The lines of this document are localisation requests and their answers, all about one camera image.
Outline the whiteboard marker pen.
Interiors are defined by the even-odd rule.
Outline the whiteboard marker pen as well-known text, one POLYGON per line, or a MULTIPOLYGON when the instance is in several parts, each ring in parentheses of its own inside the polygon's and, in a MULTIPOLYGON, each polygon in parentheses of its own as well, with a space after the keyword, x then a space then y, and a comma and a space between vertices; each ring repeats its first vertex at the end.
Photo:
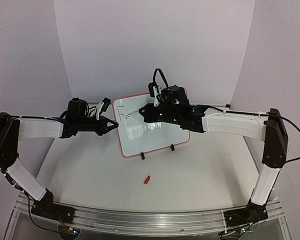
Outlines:
POLYGON ((129 114, 128 114, 128 116, 139 116, 140 115, 140 113, 138 112, 138 111, 133 111, 133 112, 130 112, 129 114))

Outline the pink framed whiteboard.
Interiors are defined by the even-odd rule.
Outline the pink framed whiteboard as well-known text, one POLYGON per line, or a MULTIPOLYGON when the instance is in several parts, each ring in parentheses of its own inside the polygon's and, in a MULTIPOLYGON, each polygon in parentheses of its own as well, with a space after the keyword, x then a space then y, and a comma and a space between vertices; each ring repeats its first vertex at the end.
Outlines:
POLYGON ((129 116, 154 100, 149 93, 117 98, 112 103, 117 133, 124 158, 140 157, 141 152, 185 144, 190 140, 190 132, 178 125, 165 122, 146 123, 141 115, 129 116))

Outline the red marker cap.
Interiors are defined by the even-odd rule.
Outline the red marker cap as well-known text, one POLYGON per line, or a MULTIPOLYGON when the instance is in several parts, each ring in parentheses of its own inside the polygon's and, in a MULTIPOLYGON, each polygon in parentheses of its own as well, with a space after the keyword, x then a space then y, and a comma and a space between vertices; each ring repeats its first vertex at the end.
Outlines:
POLYGON ((144 180, 143 183, 144 183, 145 185, 147 185, 147 184, 149 183, 150 179, 151 179, 151 176, 148 175, 148 176, 146 177, 146 179, 144 180))

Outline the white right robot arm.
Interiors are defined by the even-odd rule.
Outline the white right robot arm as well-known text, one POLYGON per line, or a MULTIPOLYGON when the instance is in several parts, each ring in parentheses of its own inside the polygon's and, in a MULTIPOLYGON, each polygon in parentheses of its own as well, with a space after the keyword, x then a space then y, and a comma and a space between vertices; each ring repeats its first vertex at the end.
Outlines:
POLYGON ((146 123, 178 125, 195 133, 220 133, 242 136, 257 162, 259 176, 250 202, 264 206, 271 195, 281 169, 287 160, 288 134, 280 111, 244 112, 220 109, 211 105, 190 104, 180 86, 148 85, 152 103, 139 109, 146 123))

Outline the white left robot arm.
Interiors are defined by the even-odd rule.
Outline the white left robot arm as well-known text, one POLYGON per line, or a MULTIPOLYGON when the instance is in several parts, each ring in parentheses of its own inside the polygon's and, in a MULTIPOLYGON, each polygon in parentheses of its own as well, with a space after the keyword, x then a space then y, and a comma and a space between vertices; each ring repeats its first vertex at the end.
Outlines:
POLYGON ((83 99, 73 98, 59 117, 0 112, 0 170, 12 186, 34 200, 45 217, 52 218, 58 211, 54 195, 25 165, 21 143, 32 139, 69 139, 81 132, 103 136, 119 126, 103 115, 110 104, 107 97, 93 106, 83 99))

